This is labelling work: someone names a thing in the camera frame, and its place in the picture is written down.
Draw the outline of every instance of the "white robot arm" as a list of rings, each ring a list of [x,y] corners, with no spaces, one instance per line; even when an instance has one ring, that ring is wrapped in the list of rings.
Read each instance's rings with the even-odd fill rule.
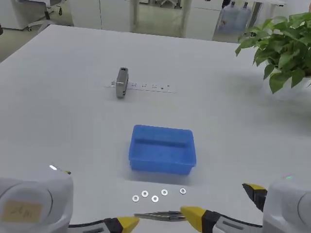
[[[288,176],[268,189],[243,184],[249,198],[263,211],[263,224],[239,221],[200,207],[181,207],[188,222],[202,233],[311,233],[311,182]]]
[[[105,218],[69,224],[73,207],[72,177],[54,166],[0,178],[0,233],[130,233],[139,218]]]

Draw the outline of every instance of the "washer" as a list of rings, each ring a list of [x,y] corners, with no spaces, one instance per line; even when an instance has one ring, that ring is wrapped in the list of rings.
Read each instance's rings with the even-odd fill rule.
[[[134,195],[132,197],[133,202],[138,202],[139,201],[139,196],[138,195]]]
[[[163,196],[167,196],[168,193],[169,193],[169,192],[168,192],[166,189],[162,189],[162,191],[161,191],[161,194],[162,194]]]
[[[146,191],[146,190],[144,190],[144,191],[141,192],[141,196],[142,196],[143,198],[146,198],[148,195],[149,195],[149,193],[148,193],[148,191]]]
[[[186,194],[186,189],[185,188],[181,188],[180,190],[179,190],[179,192],[182,194],[182,195],[184,195],[184,194]]]
[[[151,200],[152,200],[152,202],[158,202],[159,201],[159,197],[154,195],[154,196],[152,196]]]

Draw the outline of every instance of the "led light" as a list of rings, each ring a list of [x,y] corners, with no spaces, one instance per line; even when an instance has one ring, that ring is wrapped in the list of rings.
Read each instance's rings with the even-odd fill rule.
[[[50,165],[50,168],[52,168],[53,170],[57,170],[57,168],[54,167],[53,165]]]

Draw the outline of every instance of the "plastic bin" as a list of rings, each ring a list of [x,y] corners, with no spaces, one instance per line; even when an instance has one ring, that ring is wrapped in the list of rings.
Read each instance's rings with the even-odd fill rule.
[[[132,170],[188,175],[196,165],[192,131],[135,125],[129,160]]]

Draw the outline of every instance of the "yellow label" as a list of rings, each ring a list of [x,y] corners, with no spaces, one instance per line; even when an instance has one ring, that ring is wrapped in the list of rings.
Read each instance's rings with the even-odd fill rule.
[[[32,222],[40,220],[42,204],[9,200],[1,216],[3,222]]]

